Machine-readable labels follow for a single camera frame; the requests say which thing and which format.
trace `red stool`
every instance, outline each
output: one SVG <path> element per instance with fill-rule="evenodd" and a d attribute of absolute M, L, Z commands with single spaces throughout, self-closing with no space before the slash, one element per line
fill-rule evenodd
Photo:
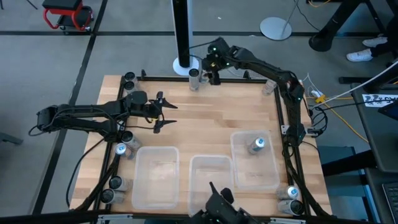
<path fill-rule="evenodd" d="M 43 7 L 43 18 L 52 29 L 65 30 L 66 27 L 75 27 L 77 30 L 91 32 L 88 25 L 94 20 L 93 10 L 89 6 L 83 6 L 82 0 L 45 0 Z M 47 18 L 49 11 L 61 15 L 55 26 Z"/>

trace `transparent plastic bin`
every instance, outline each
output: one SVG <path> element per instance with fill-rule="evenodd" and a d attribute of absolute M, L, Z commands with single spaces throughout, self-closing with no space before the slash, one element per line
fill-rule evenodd
<path fill-rule="evenodd" d="M 253 155 L 248 151 L 250 144 L 262 137 L 266 145 Z M 274 148 L 268 131 L 239 131 L 231 135 L 231 152 L 234 162 L 235 182 L 245 190 L 276 189 L 279 173 L 276 166 Z"/>
<path fill-rule="evenodd" d="M 178 204 L 180 161 L 176 147 L 141 147 L 136 158 L 132 206 L 173 209 Z"/>
<path fill-rule="evenodd" d="M 210 182 L 218 192 L 225 187 L 234 191 L 232 160 L 228 156 L 196 155 L 189 166 L 188 212 L 192 216 L 205 209 L 211 195 Z"/>

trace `concrete floor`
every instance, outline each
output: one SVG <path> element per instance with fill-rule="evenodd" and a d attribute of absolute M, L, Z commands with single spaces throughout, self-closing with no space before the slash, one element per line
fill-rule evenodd
<path fill-rule="evenodd" d="M 54 31 L 42 19 L 41 0 L 32 1 L 35 10 L 24 0 L 3 0 L 0 11 L 0 31 Z M 372 0 L 381 21 L 387 23 L 392 13 L 384 1 Z M 100 0 L 85 0 L 96 15 Z M 260 22 L 271 16 L 286 18 L 293 7 L 292 0 L 194 1 L 194 31 L 251 31 L 258 32 Z M 308 19 L 322 28 L 339 3 L 313 8 L 301 0 L 299 6 Z M 117 0 L 108 1 L 99 31 L 173 31 L 170 1 Z M 290 20 L 294 32 L 315 32 L 296 10 Z M 341 28 L 341 32 L 377 32 L 377 27 L 365 5 Z M 0 216 L 30 213 L 39 180 L 44 172 L 55 134 L 29 137 L 27 131 L 36 122 L 36 112 L 50 105 L 67 103 L 79 72 L 90 36 L 12 36 L 0 35 L 0 131 L 24 139 L 21 146 L 0 144 Z M 194 44 L 217 38 L 194 36 Z M 345 55 L 362 50 L 362 39 L 336 38 L 328 52 L 316 52 L 308 46 L 308 37 L 290 37 L 285 41 L 271 41 L 265 37 L 226 36 L 229 44 L 252 50 L 255 55 L 278 67 L 294 71 L 301 79 L 310 74 L 316 86 L 328 96 L 348 90 L 338 77 L 372 77 L 385 69 L 390 55 L 383 55 L 367 63 L 351 63 Z M 195 49 L 203 56 L 205 48 Z M 77 104 L 96 102 L 104 75 L 120 75 L 145 69 L 150 76 L 176 75 L 172 61 L 176 57 L 172 36 L 98 36 L 88 62 Z M 234 77 L 228 72 L 223 77 Z M 338 105 L 341 101 L 331 102 Z M 338 108 L 342 115 L 363 136 L 364 131 L 355 108 Z M 332 113 L 328 130 L 317 139 L 320 146 L 353 146 L 357 152 L 369 146 L 349 130 Z M 83 153 L 87 134 L 68 131 L 57 169 L 43 212 L 67 210 L 65 191 L 76 161 Z M 339 212 L 354 206 L 357 200 L 349 197 L 331 200 L 335 215 L 341 218 L 362 219 L 364 212 L 347 217 Z"/>

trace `wooden table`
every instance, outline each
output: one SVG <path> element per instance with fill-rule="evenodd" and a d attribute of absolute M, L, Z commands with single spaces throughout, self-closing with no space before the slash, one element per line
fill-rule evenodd
<path fill-rule="evenodd" d="M 104 77 L 98 104 L 116 100 L 120 79 L 119 75 Z M 148 99 L 154 99 L 158 91 L 163 91 L 167 101 L 178 106 L 177 110 L 164 109 L 167 119 L 176 119 L 178 122 L 166 125 L 159 134 L 153 134 L 151 130 L 145 129 L 131 131 L 144 146 L 175 146 L 179 149 L 179 202 L 173 210 L 137 210 L 132 207 L 130 190 L 124 203 L 112 205 L 112 212 L 187 214 L 190 159 L 196 154 L 221 154 L 231 157 L 229 137 L 235 131 L 253 129 L 270 131 L 280 182 L 282 185 L 287 185 L 275 96 L 262 95 L 261 90 L 264 84 L 222 83 L 221 86 L 207 84 L 201 86 L 197 93 L 190 91 L 188 83 L 185 82 L 141 82 L 141 86 L 147 92 Z M 302 112 L 302 122 L 306 126 L 310 125 L 310 118 L 305 112 Z M 148 126 L 144 118 L 131 117 L 127 124 Z M 85 150 L 100 139 L 99 134 L 90 133 Z M 304 141 L 316 145 L 313 138 L 306 137 Z M 98 183 L 105 147 L 106 143 L 103 142 L 82 161 L 71 208 L 79 206 Z M 300 153 L 309 191 L 323 209 L 331 213 L 317 150 L 302 143 Z M 134 169 L 135 159 L 128 161 L 122 158 L 118 174 L 124 178 L 134 179 Z M 245 191 L 238 189 L 235 184 L 234 197 L 235 206 L 243 207 L 251 215 L 284 215 L 277 210 L 278 200 L 275 190 Z"/>

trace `person's foot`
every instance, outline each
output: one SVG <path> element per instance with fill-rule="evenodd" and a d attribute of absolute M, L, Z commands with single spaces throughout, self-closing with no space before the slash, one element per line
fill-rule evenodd
<path fill-rule="evenodd" d="M 362 44 L 367 47 L 375 47 L 379 44 L 385 44 L 385 43 L 387 43 L 387 37 L 376 37 L 373 39 L 362 41 Z"/>
<path fill-rule="evenodd" d="M 347 54 L 347 59 L 350 62 L 367 62 L 372 60 L 371 49 L 362 50 L 360 52 L 354 52 Z"/>

